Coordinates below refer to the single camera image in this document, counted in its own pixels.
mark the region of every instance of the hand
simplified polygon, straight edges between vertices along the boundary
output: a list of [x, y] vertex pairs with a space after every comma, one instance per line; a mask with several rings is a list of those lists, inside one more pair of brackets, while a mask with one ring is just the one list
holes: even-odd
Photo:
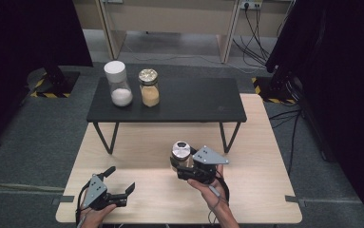
[[82, 228], [96, 228], [99, 227], [99, 225], [104, 221], [105, 217], [110, 214], [110, 212], [112, 212], [115, 208], [116, 208], [116, 204], [111, 204], [108, 205], [107, 207], [105, 207], [104, 209], [100, 210], [100, 211], [95, 211], [91, 208], [87, 208], [86, 210], [81, 211], [81, 216], [80, 216], [80, 220], [86, 216], [84, 223], [82, 224]]
[[[217, 171], [217, 177], [222, 178], [222, 164], [217, 166]], [[225, 198], [225, 191], [218, 180], [214, 180], [214, 182], [212, 182], [210, 185], [220, 193], [219, 197], [217, 197], [215, 193], [211, 191], [208, 184], [203, 184], [192, 179], [187, 180], [187, 182], [192, 187], [198, 189], [201, 192], [202, 197], [207, 202], [208, 208], [214, 212], [222, 228], [239, 228], [238, 222], [233, 217], [228, 201]]]
[[[217, 177], [222, 178], [223, 177], [223, 165], [219, 164], [217, 165]], [[213, 186], [219, 193], [220, 198], [218, 198], [208, 187], [208, 184], [203, 184], [201, 182], [198, 182], [196, 180], [189, 179], [187, 182], [194, 188], [198, 189], [201, 192], [202, 197], [205, 199], [205, 201], [208, 204], [208, 208], [211, 211], [214, 211], [218, 204], [228, 204], [226, 197], [225, 197], [225, 190], [223, 189], [222, 185], [220, 185], [220, 182], [218, 180], [214, 180], [210, 185]]]

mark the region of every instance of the black table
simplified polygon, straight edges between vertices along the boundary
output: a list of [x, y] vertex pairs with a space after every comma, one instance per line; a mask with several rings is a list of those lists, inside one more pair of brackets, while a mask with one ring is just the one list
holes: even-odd
[[[107, 153], [112, 154], [120, 123], [220, 123], [223, 150], [228, 153], [241, 123], [247, 121], [235, 79], [229, 78], [161, 78], [158, 82], [160, 102], [143, 104], [137, 78], [128, 78], [133, 101], [118, 107], [111, 101], [108, 82], [101, 78], [86, 120], [93, 123]], [[222, 123], [236, 127], [229, 143]], [[108, 146], [99, 123], [116, 123]]]

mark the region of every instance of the floor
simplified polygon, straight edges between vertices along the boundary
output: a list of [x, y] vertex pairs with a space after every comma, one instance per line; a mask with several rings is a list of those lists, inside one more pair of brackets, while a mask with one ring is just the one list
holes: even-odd
[[[101, 30], [84, 30], [92, 61], [109, 62], [105, 36]], [[241, 39], [247, 44], [251, 37], [234, 37], [241, 45]], [[261, 46], [271, 52], [277, 38], [260, 38]], [[260, 54], [259, 45], [254, 40], [248, 46], [251, 50]], [[180, 66], [200, 67], [237, 67], [237, 68], [261, 68], [256, 61], [245, 57], [243, 52], [232, 44], [229, 59], [226, 64], [220, 62], [217, 38], [215, 35], [180, 34], [128, 31], [125, 43], [119, 58], [124, 63], [164, 64]]]
[[[102, 31], [84, 30], [84, 34], [93, 62], [112, 61], [109, 58]], [[242, 41], [247, 44], [250, 39], [251, 37], [234, 37], [234, 40], [240, 45]], [[271, 52], [277, 38], [261, 37], [259, 41], [263, 49]], [[248, 47], [261, 55], [257, 42], [252, 41]], [[247, 56], [243, 58], [243, 52], [235, 44], [231, 46], [228, 62], [221, 63], [216, 36], [199, 34], [129, 31], [117, 60], [125, 64], [233, 67], [247, 74], [264, 69], [264, 66], [254, 59]], [[273, 109], [272, 105], [265, 105], [267, 112]], [[305, 132], [309, 131], [306, 126], [302, 127]], [[291, 132], [284, 133], [275, 129], [275, 134], [279, 139], [280, 136], [291, 134]], [[290, 147], [287, 144], [285, 148], [284, 143], [287, 142], [278, 142], [281, 152]], [[316, 146], [307, 140], [297, 141], [296, 149], [317, 151]], [[296, 225], [280, 224], [278, 227], [349, 227], [349, 224], [351, 227], [364, 227], [364, 207], [361, 201], [354, 196], [354, 190], [341, 173], [339, 165], [323, 161], [321, 156], [315, 152], [311, 156], [314, 156], [313, 161], [318, 161], [317, 165], [309, 167], [309, 154], [298, 153], [298, 156], [301, 158], [296, 159], [297, 177], [291, 178], [291, 182], [295, 191], [302, 196], [299, 202], [302, 205], [304, 221]], [[271, 227], [271, 225], [252, 224], [247, 227], [262, 228]]]

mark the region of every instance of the small jar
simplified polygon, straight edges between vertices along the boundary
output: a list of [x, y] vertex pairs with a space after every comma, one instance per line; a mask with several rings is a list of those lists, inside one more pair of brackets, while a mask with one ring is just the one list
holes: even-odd
[[172, 146], [172, 157], [180, 166], [188, 167], [191, 149], [187, 142], [176, 142]]
[[159, 103], [158, 73], [154, 69], [143, 69], [139, 74], [144, 105], [151, 107]]
[[111, 61], [105, 65], [105, 75], [110, 87], [111, 101], [117, 106], [127, 106], [132, 102], [132, 92], [128, 84], [125, 64]]

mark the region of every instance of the wooden table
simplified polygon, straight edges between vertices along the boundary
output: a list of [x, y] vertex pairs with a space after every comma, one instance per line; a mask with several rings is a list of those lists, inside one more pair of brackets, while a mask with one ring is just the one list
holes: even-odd
[[[295, 193], [283, 164], [262, 99], [255, 94], [240, 94], [247, 115], [224, 166], [229, 186], [230, 207], [239, 223], [298, 223], [299, 206], [286, 201]], [[114, 123], [103, 123], [102, 132], [110, 138]], [[201, 193], [179, 180], [169, 163], [176, 141], [195, 148], [204, 145], [222, 151], [217, 123], [124, 123], [119, 129], [116, 153], [109, 155], [93, 124], [84, 140], [70, 174], [65, 196], [78, 194], [93, 173], [112, 165], [116, 172], [105, 179], [109, 193], [123, 193], [135, 181], [128, 205], [117, 208], [105, 223], [208, 223], [209, 209]], [[227, 123], [225, 134], [235, 125]], [[61, 202], [56, 218], [74, 222], [74, 202]]]

